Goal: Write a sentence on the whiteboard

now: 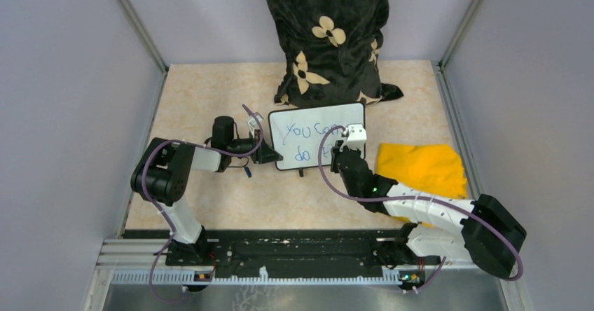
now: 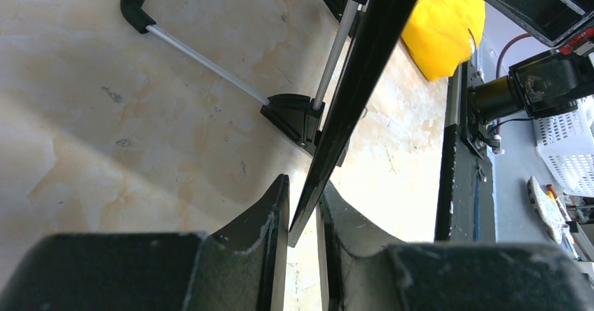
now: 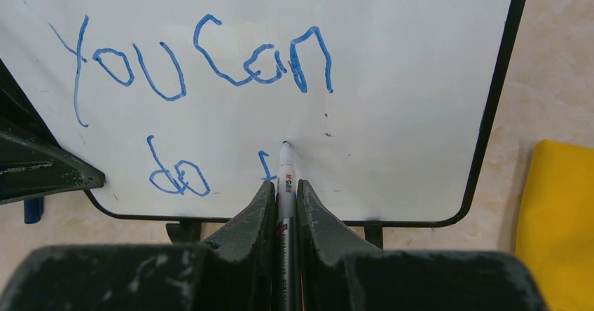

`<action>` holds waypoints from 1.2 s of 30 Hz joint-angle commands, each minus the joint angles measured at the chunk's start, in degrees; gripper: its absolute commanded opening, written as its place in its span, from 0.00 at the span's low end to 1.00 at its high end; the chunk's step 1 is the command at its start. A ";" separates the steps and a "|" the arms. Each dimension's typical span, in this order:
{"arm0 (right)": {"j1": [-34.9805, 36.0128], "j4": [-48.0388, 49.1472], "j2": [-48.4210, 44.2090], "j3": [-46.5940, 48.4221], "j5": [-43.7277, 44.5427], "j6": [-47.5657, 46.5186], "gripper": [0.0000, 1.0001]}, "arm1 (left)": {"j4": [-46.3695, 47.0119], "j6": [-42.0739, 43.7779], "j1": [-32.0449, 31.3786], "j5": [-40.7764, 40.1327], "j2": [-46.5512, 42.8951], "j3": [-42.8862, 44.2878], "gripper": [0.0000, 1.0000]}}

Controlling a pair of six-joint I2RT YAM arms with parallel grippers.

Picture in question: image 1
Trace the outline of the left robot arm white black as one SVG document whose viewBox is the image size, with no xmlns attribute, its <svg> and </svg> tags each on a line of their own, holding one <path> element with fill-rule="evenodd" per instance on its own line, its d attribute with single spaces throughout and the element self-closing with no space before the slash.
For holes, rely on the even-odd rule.
<svg viewBox="0 0 594 311">
<path fill-rule="evenodd" d="M 262 117 L 248 121 L 249 135 L 241 138 L 230 116 L 214 119 L 212 135 L 204 145 L 154 138 L 132 173 L 131 189 L 153 204 L 170 227 L 168 265 L 202 265 L 212 254 L 204 226 L 195 218 L 184 193 L 191 171 L 222 173 L 234 158 L 255 164 L 275 163 L 282 155 L 265 142 Z"/>
</svg>

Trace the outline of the white whiteboard black frame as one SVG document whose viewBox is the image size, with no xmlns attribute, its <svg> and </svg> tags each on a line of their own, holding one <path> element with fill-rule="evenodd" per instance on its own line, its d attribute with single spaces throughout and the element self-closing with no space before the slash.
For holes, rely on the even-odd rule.
<svg viewBox="0 0 594 311">
<path fill-rule="evenodd" d="M 279 171 L 301 170 L 331 164 L 331 149 L 343 140 L 340 127 L 365 126 L 361 103 L 309 109 L 272 111 L 268 123 L 273 149 L 282 156 L 275 163 Z"/>
</svg>

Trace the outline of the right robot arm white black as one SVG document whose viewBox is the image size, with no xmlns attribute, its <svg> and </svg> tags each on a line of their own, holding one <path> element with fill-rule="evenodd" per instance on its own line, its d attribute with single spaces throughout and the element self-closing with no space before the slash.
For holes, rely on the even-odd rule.
<svg viewBox="0 0 594 311">
<path fill-rule="evenodd" d="M 347 196 L 368 211 L 407 219 L 410 228 L 394 245 L 402 263 L 440 256 L 471 261 L 500 279 L 520 274 L 527 232 L 497 198 L 454 199 L 416 190 L 374 173 L 361 151 L 343 140 L 331 149 L 331 171 L 340 175 Z"/>
</svg>

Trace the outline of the blue marker cap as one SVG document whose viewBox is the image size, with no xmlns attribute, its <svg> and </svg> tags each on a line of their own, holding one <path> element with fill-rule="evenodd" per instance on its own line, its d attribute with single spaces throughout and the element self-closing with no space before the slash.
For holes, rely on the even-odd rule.
<svg viewBox="0 0 594 311">
<path fill-rule="evenodd" d="M 244 171 L 245 171 L 245 173 L 246 173 L 247 177 L 248 177 L 248 178 L 252 178 L 252 172 L 251 172 L 250 168 L 249 168 L 249 167 L 247 167 L 247 166 L 245 166 L 245 167 L 243 167 L 243 169 L 244 169 Z"/>
</svg>

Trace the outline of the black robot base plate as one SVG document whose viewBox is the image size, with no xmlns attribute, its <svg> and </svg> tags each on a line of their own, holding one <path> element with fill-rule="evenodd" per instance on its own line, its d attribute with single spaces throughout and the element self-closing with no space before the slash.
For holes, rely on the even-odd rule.
<svg viewBox="0 0 594 311">
<path fill-rule="evenodd" d="M 214 268 L 216 278 L 273 279 L 380 277 L 384 269 L 437 265 L 406 246 L 410 227 L 367 230 L 207 230 L 196 246 L 172 245 L 160 267 Z"/>
</svg>

